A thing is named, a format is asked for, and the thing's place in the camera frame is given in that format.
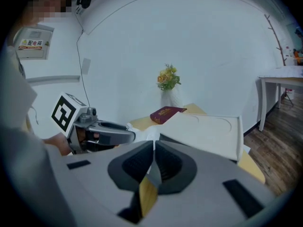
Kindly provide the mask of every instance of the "white tray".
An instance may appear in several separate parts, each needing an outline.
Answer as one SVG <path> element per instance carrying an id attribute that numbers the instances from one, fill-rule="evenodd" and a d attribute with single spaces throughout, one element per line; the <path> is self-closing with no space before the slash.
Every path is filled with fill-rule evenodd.
<path id="1" fill-rule="evenodd" d="M 243 152 L 242 119 L 176 113 L 159 131 L 182 144 L 239 161 Z"/>

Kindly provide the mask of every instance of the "white marker cube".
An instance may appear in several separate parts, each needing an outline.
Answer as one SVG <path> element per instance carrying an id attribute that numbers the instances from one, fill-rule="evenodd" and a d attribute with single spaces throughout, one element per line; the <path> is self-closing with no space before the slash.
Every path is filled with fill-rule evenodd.
<path id="1" fill-rule="evenodd" d="M 88 106 L 75 96 L 62 92 L 53 107 L 51 120 L 65 137 L 68 138 L 72 124 L 82 113 L 87 112 L 87 108 Z"/>

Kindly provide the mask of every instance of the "warning sticker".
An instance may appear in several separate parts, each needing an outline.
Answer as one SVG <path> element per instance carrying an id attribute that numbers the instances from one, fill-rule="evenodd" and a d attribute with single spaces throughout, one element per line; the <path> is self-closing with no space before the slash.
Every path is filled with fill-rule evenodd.
<path id="1" fill-rule="evenodd" d="M 19 50 L 41 50 L 43 40 L 23 39 L 18 47 Z"/>

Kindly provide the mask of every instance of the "red book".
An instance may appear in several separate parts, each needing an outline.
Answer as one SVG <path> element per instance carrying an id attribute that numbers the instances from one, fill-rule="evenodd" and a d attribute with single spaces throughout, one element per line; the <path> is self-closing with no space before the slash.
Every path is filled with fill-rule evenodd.
<path id="1" fill-rule="evenodd" d="M 169 120 L 173 115 L 177 112 L 184 112 L 187 108 L 176 108 L 176 107 L 168 107 L 165 106 L 156 112 L 152 113 L 151 120 L 155 121 L 158 124 L 164 124 L 167 120 Z"/>

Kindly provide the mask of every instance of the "white vase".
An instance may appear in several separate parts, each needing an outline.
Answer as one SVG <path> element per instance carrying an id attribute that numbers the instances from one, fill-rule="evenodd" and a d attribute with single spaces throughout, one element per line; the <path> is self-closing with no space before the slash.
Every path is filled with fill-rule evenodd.
<path id="1" fill-rule="evenodd" d="M 183 108 L 183 101 L 177 85 L 172 90 L 162 91 L 161 106 Z"/>

